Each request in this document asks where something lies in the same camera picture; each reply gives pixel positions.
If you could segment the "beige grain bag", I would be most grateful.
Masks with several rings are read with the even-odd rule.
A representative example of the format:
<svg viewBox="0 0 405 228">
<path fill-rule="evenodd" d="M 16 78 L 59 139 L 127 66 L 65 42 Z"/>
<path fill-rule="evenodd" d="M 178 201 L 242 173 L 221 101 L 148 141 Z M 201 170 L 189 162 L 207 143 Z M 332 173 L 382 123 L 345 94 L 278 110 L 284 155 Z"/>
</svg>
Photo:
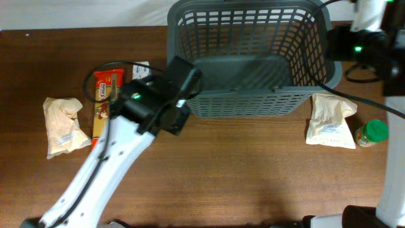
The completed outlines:
<svg viewBox="0 0 405 228">
<path fill-rule="evenodd" d="M 48 160 L 91 145 L 90 137 L 78 122 L 78 112 L 82 108 L 76 98 L 46 98 L 44 101 Z"/>
</svg>

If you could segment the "orange spaghetti packet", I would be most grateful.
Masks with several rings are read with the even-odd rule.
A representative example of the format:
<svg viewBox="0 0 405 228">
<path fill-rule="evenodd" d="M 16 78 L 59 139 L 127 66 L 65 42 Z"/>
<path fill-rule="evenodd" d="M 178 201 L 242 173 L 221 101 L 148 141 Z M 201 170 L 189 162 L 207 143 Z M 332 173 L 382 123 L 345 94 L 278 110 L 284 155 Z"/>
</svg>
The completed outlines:
<svg viewBox="0 0 405 228">
<path fill-rule="evenodd" d="M 109 117 L 109 102 L 115 102 L 123 85 L 124 69 L 103 70 L 94 72 L 93 75 L 96 77 L 96 101 L 103 102 L 94 105 L 91 149 L 103 133 Z"/>
</svg>

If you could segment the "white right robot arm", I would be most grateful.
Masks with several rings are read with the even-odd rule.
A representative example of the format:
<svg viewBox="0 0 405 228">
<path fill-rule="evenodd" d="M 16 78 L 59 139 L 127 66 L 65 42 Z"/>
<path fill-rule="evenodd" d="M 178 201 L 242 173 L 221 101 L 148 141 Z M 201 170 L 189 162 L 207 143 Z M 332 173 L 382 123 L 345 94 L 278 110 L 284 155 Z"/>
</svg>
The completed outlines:
<svg viewBox="0 0 405 228">
<path fill-rule="evenodd" d="M 325 58 L 352 61 L 370 68 L 381 85 L 383 103 L 345 94 L 316 78 L 318 70 L 310 44 L 311 30 L 328 18 L 329 1 L 310 1 L 310 12 L 302 19 L 301 51 L 303 78 L 336 96 L 369 105 L 387 113 L 389 143 L 383 193 L 377 207 L 349 205 L 339 215 L 310 217 L 309 227 L 404 227 L 404 1 L 355 1 L 356 18 L 351 25 L 336 27 L 326 34 Z"/>
</svg>

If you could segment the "beige powder bag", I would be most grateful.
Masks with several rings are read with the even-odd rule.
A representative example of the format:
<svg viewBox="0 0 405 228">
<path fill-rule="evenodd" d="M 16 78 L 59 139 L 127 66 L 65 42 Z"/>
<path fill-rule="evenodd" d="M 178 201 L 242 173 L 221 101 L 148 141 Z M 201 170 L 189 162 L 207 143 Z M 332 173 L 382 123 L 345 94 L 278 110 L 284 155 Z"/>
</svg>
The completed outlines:
<svg viewBox="0 0 405 228">
<path fill-rule="evenodd" d="M 355 149 L 346 118 L 353 116 L 358 106 L 346 98 L 330 93 L 315 93 L 311 98 L 313 108 L 306 144 Z"/>
</svg>

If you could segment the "green lid glass jar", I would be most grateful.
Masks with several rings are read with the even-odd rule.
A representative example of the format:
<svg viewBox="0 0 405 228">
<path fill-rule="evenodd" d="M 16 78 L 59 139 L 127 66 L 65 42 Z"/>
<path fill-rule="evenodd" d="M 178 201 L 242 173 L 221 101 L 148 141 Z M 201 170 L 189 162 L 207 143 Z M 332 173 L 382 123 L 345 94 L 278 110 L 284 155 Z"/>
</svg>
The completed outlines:
<svg viewBox="0 0 405 228">
<path fill-rule="evenodd" d="M 387 140 L 388 125 L 381 120 L 370 120 L 358 128 L 354 134 L 355 142 L 361 147 L 371 147 Z"/>
</svg>

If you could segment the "tissue pocket pack bundle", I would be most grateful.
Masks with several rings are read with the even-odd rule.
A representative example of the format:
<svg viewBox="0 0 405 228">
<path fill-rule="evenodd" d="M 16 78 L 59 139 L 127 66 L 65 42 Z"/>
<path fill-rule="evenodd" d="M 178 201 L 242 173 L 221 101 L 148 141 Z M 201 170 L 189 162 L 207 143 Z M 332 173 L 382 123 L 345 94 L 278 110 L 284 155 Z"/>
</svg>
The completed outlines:
<svg viewBox="0 0 405 228">
<path fill-rule="evenodd" d="M 151 75 L 151 69 L 134 65 L 132 69 L 132 80 L 143 79 Z"/>
</svg>

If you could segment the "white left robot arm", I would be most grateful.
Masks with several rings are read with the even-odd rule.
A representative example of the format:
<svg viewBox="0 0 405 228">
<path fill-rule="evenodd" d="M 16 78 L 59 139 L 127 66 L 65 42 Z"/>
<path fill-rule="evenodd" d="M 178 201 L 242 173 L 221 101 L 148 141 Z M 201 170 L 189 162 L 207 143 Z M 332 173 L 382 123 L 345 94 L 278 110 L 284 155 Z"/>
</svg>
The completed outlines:
<svg viewBox="0 0 405 228">
<path fill-rule="evenodd" d="M 108 98 L 106 126 L 60 199 L 22 227 L 97 227 L 103 210 L 139 155 L 161 131 L 179 135 L 190 115 L 185 104 L 202 90 L 202 72 L 174 57 L 161 75 L 134 79 Z"/>
</svg>

